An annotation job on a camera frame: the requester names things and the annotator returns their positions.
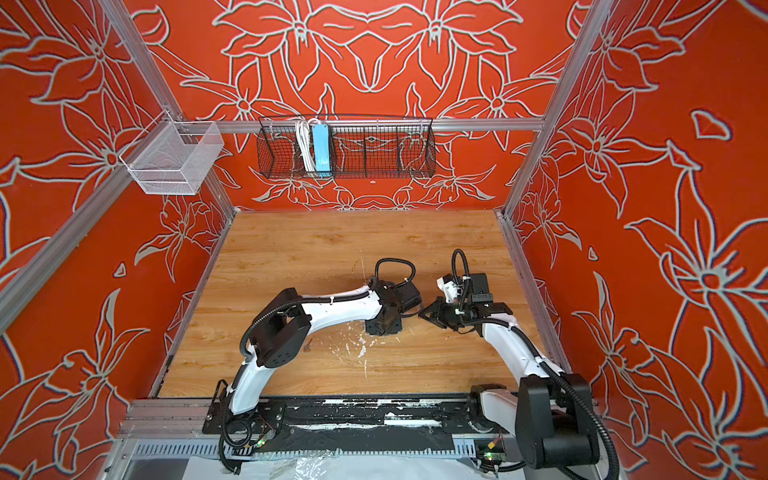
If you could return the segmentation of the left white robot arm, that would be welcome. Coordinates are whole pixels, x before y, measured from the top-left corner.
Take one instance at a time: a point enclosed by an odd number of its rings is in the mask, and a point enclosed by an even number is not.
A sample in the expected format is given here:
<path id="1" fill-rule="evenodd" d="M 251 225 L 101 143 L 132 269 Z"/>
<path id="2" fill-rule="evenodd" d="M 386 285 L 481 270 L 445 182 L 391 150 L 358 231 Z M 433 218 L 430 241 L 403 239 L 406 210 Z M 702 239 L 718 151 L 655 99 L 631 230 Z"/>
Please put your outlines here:
<path id="1" fill-rule="evenodd" d="M 243 462 L 227 456 L 254 445 L 258 403 L 274 372 L 294 360 L 311 334 L 332 326 L 362 321 L 371 336 L 395 335 L 402 320 L 422 305 L 414 284 L 415 265 L 385 257 L 367 283 L 355 290 L 324 296 L 282 290 L 251 322 L 239 341 L 243 356 L 231 383 L 219 380 L 212 398 L 218 407 L 218 458 L 227 472 L 238 475 Z"/>

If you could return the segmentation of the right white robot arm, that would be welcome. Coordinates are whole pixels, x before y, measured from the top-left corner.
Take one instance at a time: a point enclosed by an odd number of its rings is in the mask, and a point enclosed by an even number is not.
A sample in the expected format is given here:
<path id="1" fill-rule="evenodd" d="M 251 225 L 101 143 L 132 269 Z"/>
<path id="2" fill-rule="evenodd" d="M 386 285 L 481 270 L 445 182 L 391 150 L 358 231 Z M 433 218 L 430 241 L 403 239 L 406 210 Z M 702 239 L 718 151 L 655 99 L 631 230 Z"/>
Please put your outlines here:
<path id="1" fill-rule="evenodd" d="M 551 470 L 559 478 L 578 479 L 578 468 L 606 462 L 604 478 L 620 478 L 617 448 L 594 410 L 591 387 L 535 346 L 512 310 L 494 301 L 486 276 L 470 270 L 463 250 L 453 251 L 451 272 L 437 285 L 440 296 L 420 311 L 420 318 L 441 329 L 478 334 L 518 386 L 516 392 L 483 387 L 476 403 L 483 419 L 510 434 L 519 459 L 502 460 L 487 450 L 476 467 L 493 475 Z"/>

